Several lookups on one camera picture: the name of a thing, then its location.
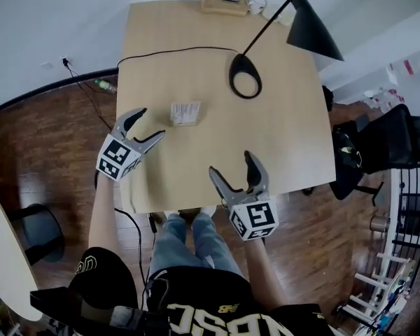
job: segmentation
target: white marker cube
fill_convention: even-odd
[[[114,181],[132,171],[141,154],[108,134],[98,154],[97,169]]]
[[[267,237],[279,226],[275,198],[235,205],[229,219],[244,241]]]

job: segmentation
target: person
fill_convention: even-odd
[[[94,307],[138,307],[132,275],[118,257],[113,181],[99,174],[89,249],[70,288]],[[169,317],[173,335],[332,335],[317,304],[288,305],[261,239],[244,242],[246,280],[211,217],[202,208],[186,248],[186,221],[166,212],[153,249],[147,307]]]

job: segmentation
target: metal trash can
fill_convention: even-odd
[[[391,219],[388,216],[373,216],[370,219],[370,230],[373,232],[387,232]]]

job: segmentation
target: forearm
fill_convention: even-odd
[[[99,246],[118,254],[117,225],[113,208],[113,181],[99,173],[90,221],[89,248]]]
[[[263,241],[246,241],[244,252],[254,299],[267,311],[284,305],[284,291],[272,268]]]

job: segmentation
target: black baseboard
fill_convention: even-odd
[[[30,92],[21,94],[19,97],[16,97],[16,98],[14,98],[10,101],[7,101],[4,104],[1,104],[0,105],[0,111],[2,109],[5,109],[5,108],[9,107],[9,106],[12,106],[13,104],[16,104],[20,101],[23,101],[24,99],[39,95],[39,94],[44,93],[44,92],[54,90],[56,88],[68,86],[68,85],[71,85],[72,83],[76,83],[76,82],[92,80],[94,78],[116,75],[117,73],[118,73],[118,69],[107,69],[107,70],[90,72],[90,73],[85,73],[83,75],[66,78],[65,80],[57,81],[57,82],[51,83],[49,85],[45,85],[43,87],[37,88],[36,90],[32,90]]]

